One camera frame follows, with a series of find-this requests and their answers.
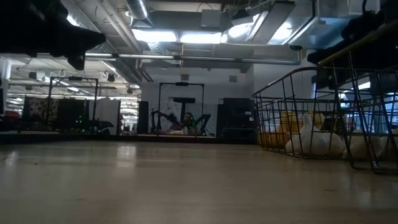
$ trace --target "fluorescent light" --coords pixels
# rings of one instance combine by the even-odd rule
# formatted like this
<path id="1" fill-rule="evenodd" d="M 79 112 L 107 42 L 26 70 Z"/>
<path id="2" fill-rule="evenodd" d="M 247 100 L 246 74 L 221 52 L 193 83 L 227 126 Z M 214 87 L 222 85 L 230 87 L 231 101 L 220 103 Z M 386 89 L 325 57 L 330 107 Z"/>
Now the fluorescent light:
<path id="1" fill-rule="evenodd" d="M 220 42 L 221 42 L 221 43 L 226 43 L 227 41 L 228 41 L 228 36 L 227 36 L 226 34 L 223 34 L 223 35 L 221 36 Z"/>
<path id="2" fill-rule="evenodd" d="M 78 88 L 75 88 L 75 87 L 68 87 L 68 90 L 71 90 L 71 91 L 79 91 L 79 89 L 78 89 Z"/>
<path id="3" fill-rule="evenodd" d="M 137 110 L 128 109 L 128 108 L 123 108 L 121 111 L 130 112 L 130 113 L 137 113 Z"/>
<path id="4" fill-rule="evenodd" d="M 371 82 L 367 82 L 367 83 L 363 83 L 363 84 L 359 85 L 359 86 L 358 86 L 358 89 L 359 89 L 359 90 L 363 90 L 363 89 L 370 88 L 370 87 L 371 87 Z M 353 91 L 353 90 L 354 90 L 354 89 L 351 88 L 351 90 L 345 90 L 345 91 L 343 91 L 343 93 L 347 93 L 347 92 Z"/>
<path id="5" fill-rule="evenodd" d="M 116 72 L 116 69 L 115 69 L 112 65 L 110 65 L 110 64 L 108 64 L 107 62 L 104 62 L 104 61 L 101 61 L 101 62 L 102 62 L 104 65 L 106 65 L 110 70 Z"/>
<path id="6" fill-rule="evenodd" d="M 362 85 L 359 85 L 358 89 L 363 90 L 363 89 L 370 88 L 370 87 L 371 87 L 371 82 L 367 82 L 367 83 L 363 83 Z"/>
<path id="7" fill-rule="evenodd" d="M 92 95 L 92 93 L 90 93 L 89 91 L 86 91 L 86 90 L 80 90 L 80 91 L 83 91 L 83 92 L 85 92 L 85 93 L 88 93 L 88 94 L 91 94 L 91 95 Z"/>
<path id="8" fill-rule="evenodd" d="M 185 34 L 181 37 L 180 41 L 183 43 L 191 44 L 219 44 L 221 41 L 221 33 L 218 32 L 215 34 Z"/>
<path id="9" fill-rule="evenodd" d="M 109 99 L 111 100 L 138 100 L 137 97 L 130 97 L 130 96 L 115 96 L 115 97 L 109 97 Z"/>
<path id="10" fill-rule="evenodd" d="M 137 30 L 133 29 L 132 33 L 137 40 L 145 42 L 176 42 L 177 37 L 174 31 L 159 30 Z"/>
<path id="11" fill-rule="evenodd" d="M 255 23 L 257 21 L 259 16 L 260 16 L 260 14 L 256 14 L 256 15 L 253 16 L 253 23 Z"/>
<path id="12" fill-rule="evenodd" d="M 65 82 L 63 82 L 63 81 L 60 81 L 60 83 L 61 83 L 62 85 L 66 85 L 66 86 L 69 85 L 69 84 L 67 84 L 67 83 L 65 83 Z"/>
<path id="13" fill-rule="evenodd" d="M 245 24 L 240 24 L 240 25 L 236 25 L 232 28 L 229 29 L 228 34 L 232 37 L 232 38 L 237 38 L 240 35 L 243 35 L 247 32 L 249 32 L 251 26 L 253 25 L 252 22 L 249 23 L 245 23 Z"/>
<path id="14" fill-rule="evenodd" d="M 74 26 L 79 26 L 79 23 L 77 23 L 77 21 L 74 18 L 72 18 L 71 15 L 68 15 L 67 20 L 70 22 L 70 24 Z"/>

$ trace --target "metal frame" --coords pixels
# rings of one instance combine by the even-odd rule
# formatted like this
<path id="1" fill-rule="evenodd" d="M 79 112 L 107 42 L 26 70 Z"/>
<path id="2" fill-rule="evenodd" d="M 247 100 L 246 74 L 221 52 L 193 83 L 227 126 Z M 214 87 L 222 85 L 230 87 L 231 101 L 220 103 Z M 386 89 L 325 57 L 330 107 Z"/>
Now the metal frame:
<path id="1" fill-rule="evenodd" d="M 177 83 L 168 83 L 168 82 L 162 82 L 159 83 L 159 95 L 158 95 L 158 99 L 157 99 L 157 109 L 160 111 L 160 96 L 162 94 L 162 85 L 177 85 Z M 201 115 L 203 116 L 203 103 L 204 103 L 204 99 L 205 99 L 205 84 L 202 83 L 184 83 L 187 86 L 190 85 L 196 85 L 196 86 L 201 86 Z M 160 114 L 157 115 L 157 119 L 158 121 L 160 121 Z"/>
<path id="2" fill-rule="evenodd" d="M 54 79 L 57 80 L 64 80 L 64 79 L 69 79 L 70 77 L 50 77 L 50 86 L 49 86 L 49 101 L 47 102 L 47 109 L 45 113 L 45 123 L 49 123 L 49 113 L 50 113 L 50 104 L 51 104 L 51 93 L 52 93 L 52 81 Z M 95 94 L 94 94 L 94 107 L 93 107 L 93 121 L 95 120 L 95 109 L 97 105 L 97 92 L 98 92 L 98 79 L 97 78 L 82 78 L 82 77 L 77 77 L 78 80 L 94 80 L 95 81 Z M 94 127 L 91 128 L 91 133 L 94 133 Z"/>

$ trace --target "black object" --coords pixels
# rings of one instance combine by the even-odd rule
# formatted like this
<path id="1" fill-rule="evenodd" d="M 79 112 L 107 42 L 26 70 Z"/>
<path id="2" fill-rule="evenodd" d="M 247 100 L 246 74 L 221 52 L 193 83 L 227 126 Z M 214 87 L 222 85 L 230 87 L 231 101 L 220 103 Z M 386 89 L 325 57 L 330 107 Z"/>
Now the black object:
<path id="1" fill-rule="evenodd" d="M 131 87 L 127 88 L 127 94 L 132 94 L 132 93 L 133 93 L 132 88 Z"/>
<path id="2" fill-rule="evenodd" d="M 254 101 L 248 98 L 224 98 L 218 105 L 217 137 L 226 139 L 255 139 L 252 109 Z"/>
<path id="3" fill-rule="evenodd" d="M 2 92 L 3 92 L 3 89 L 0 88 L 0 114 L 4 114 L 4 98 L 3 98 Z"/>
<path id="4" fill-rule="evenodd" d="M 50 103 L 51 103 L 51 92 L 52 92 L 52 82 L 54 79 L 58 79 L 59 81 L 64 80 L 64 77 L 50 77 L 50 87 L 49 87 L 49 103 L 47 104 L 47 111 L 45 114 L 45 123 L 49 122 L 49 112 L 50 112 Z M 93 106 L 93 120 L 95 120 L 95 109 L 97 105 L 97 92 L 98 92 L 98 79 L 97 78 L 82 78 L 82 77 L 68 77 L 69 80 L 94 80 L 95 81 L 95 94 L 94 94 L 94 106 Z"/>
<path id="5" fill-rule="evenodd" d="M 114 74 L 108 74 L 108 82 L 114 82 Z"/>
<path id="6" fill-rule="evenodd" d="M 149 103 L 148 101 L 140 101 L 138 102 L 137 134 L 148 133 L 149 130 L 148 120 L 149 120 Z"/>
<path id="7" fill-rule="evenodd" d="M 37 79 L 37 73 L 35 73 L 35 72 L 29 72 L 28 77 L 31 78 L 31 79 L 33 79 L 33 80 L 36 80 L 36 79 Z"/>
<path id="8" fill-rule="evenodd" d="M 377 87 L 377 73 L 370 75 L 369 80 L 371 82 L 370 93 L 372 95 L 396 92 L 398 82 L 396 73 L 380 73 L 380 88 Z"/>
<path id="9" fill-rule="evenodd" d="M 365 37 L 372 30 L 378 29 L 384 23 L 384 14 L 382 11 L 375 13 L 373 11 L 365 11 L 364 6 L 366 5 L 366 1 L 363 4 L 363 15 L 357 18 L 350 20 L 347 26 L 341 32 L 341 37 L 344 39 L 340 43 L 335 46 L 329 47 L 324 50 L 318 50 L 312 54 L 309 54 L 307 60 L 311 63 L 318 64 L 320 61 L 326 59 L 327 57 L 339 52 L 340 50 L 348 47 L 353 44 L 357 40 Z M 365 59 L 366 57 L 353 57 L 359 58 L 358 60 Z M 367 65 L 367 62 L 362 62 L 361 65 Z M 335 66 L 337 67 L 348 67 L 344 65 L 338 64 L 335 62 Z"/>
<path id="10" fill-rule="evenodd" d="M 384 4 L 381 5 L 380 10 L 384 14 L 384 22 L 386 24 L 398 19 L 398 1 L 397 0 L 388 0 L 385 1 Z"/>
<path id="11" fill-rule="evenodd" d="M 173 97 L 173 101 L 176 103 L 181 103 L 181 115 L 180 121 L 183 121 L 185 116 L 185 108 L 187 103 L 195 103 L 195 98 L 187 98 L 187 97 Z"/>
<path id="12" fill-rule="evenodd" d="M 76 127 L 76 121 L 85 113 L 85 101 L 75 99 L 59 99 L 57 128 L 69 130 Z"/>
<path id="13" fill-rule="evenodd" d="M 104 34 L 73 26 L 60 0 L 0 1 L 2 35 L 0 53 L 36 57 L 48 53 L 65 56 L 77 70 L 83 70 L 85 52 L 106 41 Z"/>
<path id="14" fill-rule="evenodd" d="M 83 77 L 68 77 L 69 81 L 82 81 Z"/>
<path id="15" fill-rule="evenodd" d="M 187 82 L 177 82 L 177 83 L 175 83 L 175 85 L 176 86 L 189 86 L 189 85 L 192 85 L 192 84 L 189 84 Z"/>

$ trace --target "ductwork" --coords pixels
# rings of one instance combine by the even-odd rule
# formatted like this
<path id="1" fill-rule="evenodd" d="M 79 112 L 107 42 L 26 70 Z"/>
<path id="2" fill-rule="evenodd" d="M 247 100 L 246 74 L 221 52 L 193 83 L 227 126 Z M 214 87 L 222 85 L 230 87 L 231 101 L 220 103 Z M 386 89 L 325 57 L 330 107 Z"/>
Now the ductwork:
<path id="1" fill-rule="evenodd" d="M 134 20 L 139 20 L 152 26 L 152 22 L 149 19 L 149 6 L 145 0 L 126 0 L 126 3 Z"/>
<path id="2" fill-rule="evenodd" d="M 154 54 L 166 54 L 166 49 L 164 49 L 160 42 L 148 43 L 148 47 Z"/>
<path id="3" fill-rule="evenodd" d="M 68 9 L 69 16 L 71 18 L 78 18 L 76 23 L 86 29 L 100 32 L 100 30 L 90 21 L 90 19 L 80 10 L 80 8 L 72 0 L 61 0 L 62 4 Z M 90 53 L 116 53 L 116 49 L 106 41 L 105 43 L 96 46 L 89 50 Z M 127 65 L 125 59 L 117 58 L 116 61 L 108 62 L 112 65 L 116 72 L 120 74 L 129 83 L 140 83 L 142 81 L 141 76 Z"/>

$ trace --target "white wall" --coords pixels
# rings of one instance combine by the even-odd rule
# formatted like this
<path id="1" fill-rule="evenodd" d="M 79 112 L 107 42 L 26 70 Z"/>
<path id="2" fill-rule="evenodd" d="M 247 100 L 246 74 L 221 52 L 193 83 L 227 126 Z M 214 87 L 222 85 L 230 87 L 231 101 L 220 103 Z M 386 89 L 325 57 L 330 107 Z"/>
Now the white wall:
<path id="1" fill-rule="evenodd" d="M 301 67 L 311 67 L 311 63 L 307 59 L 302 60 L 301 65 L 254 65 L 254 91 L 264 88 L 268 84 L 276 81 L 278 78 L 283 77 L 292 70 Z M 293 91 L 296 98 L 311 98 L 313 93 L 313 86 L 311 84 L 311 77 L 316 74 L 316 71 L 300 72 L 292 75 Z M 284 80 L 285 96 L 290 97 L 293 95 L 292 82 L 290 78 Z M 261 93 L 266 97 L 284 97 L 283 83 L 278 82 L 269 87 Z"/>

